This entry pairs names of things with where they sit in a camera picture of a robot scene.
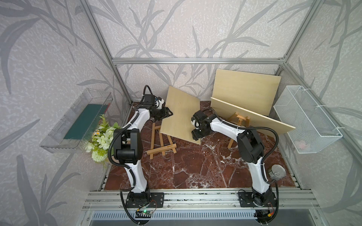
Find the light plywood board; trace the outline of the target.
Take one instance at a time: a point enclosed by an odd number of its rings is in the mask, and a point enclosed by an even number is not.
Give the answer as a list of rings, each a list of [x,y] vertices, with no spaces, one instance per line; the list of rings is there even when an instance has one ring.
[[[249,126],[268,127],[275,130],[278,135],[282,135],[296,129],[294,126],[285,124],[283,122],[277,121],[275,119],[252,112],[250,110],[227,103],[225,101],[221,101],[213,97],[211,97],[211,107],[223,119],[226,119],[228,121],[235,121],[234,119],[232,119],[232,116],[234,114],[238,114],[245,118],[249,117]]]
[[[191,118],[200,110],[200,99],[170,86],[166,107],[173,115],[162,120],[160,132],[199,145],[200,140],[194,140],[191,134],[195,129]]]
[[[280,82],[280,76],[218,69],[212,97],[267,116]]]

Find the wooden easel frame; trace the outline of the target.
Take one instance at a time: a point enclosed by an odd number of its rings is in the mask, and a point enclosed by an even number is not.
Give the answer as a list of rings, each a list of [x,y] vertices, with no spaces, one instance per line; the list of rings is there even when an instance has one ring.
[[[155,140],[157,134],[159,139],[159,147],[155,147]],[[169,144],[165,145],[163,134],[161,133],[161,126],[156,126],[155,123],[152,123],[150,150],[147,151],[147,155],[149,156],[150,160],[152,160],[154,156],[159,153],[162,154],[162,156],[165,156],[166,152],[169,151],[177,153],[177,145],[172,141],[171,136],[167,135],[167,139]]]
[[[241,116],[238,112],[235,112],[227,121],[242,127],[249,127],[250,125],[250,117]]]

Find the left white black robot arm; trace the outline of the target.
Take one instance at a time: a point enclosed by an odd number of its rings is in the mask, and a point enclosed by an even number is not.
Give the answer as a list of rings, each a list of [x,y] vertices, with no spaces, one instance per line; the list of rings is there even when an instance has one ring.
[[[172,115],[164,100],[156,97],[149,85],[145,85],[141,101],[134,107],[131,119],[125,126],[114,131],[108,148],[108,159],[112,165],[125,168],[131,187],[124,191],[129,193],[130,199],[150,201],[148,182],[141,166],[143,145],[140,132],[150,118],[160,121]]]

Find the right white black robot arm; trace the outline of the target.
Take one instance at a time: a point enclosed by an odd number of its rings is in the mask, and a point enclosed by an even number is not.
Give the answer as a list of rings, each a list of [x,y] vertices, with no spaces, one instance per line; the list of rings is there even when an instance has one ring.
[[[240,157],[249,167],[252,177],[253,203],[256,206],[264,206],[273,199],[270,184],[275,180],[268,181],[265,172],[265,160],[276,149],[279,143],[277,132],[268,127],[241,127],[221,119],[214,109],[210,108],[212,115],[207,116],[204,111],[197,111],[191,118],[195,129],[191,132],[194,140],[199,140],[210,135],[212,132],[221,133],[238,143]],[[258,134],[258,130],[270,131],[275,136],[275,144],[267,153],[265,146]]]

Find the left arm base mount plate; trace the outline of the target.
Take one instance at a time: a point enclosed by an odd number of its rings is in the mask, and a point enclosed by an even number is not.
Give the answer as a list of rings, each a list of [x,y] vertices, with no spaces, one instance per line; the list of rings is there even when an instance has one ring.
[[[148,205],[151,208],[163,208],[165,201],[165,193],[159,192],[144,192],[134,193],[130,192],[127,195],[126,207],[127,208],[140,208],[141,206]]]

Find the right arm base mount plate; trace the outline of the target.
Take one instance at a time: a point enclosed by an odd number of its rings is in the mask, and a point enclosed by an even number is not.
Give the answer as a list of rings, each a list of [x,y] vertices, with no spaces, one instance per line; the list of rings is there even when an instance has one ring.
[[[237,193],[237,196],[241,207],[268,207],[268,204],[276,207],[278,202],[278,198],[272,191],[271,187],[269,187],[268,190],[262,194],[253,188],[251,192],[246,192],[245,190],[240,189]]]

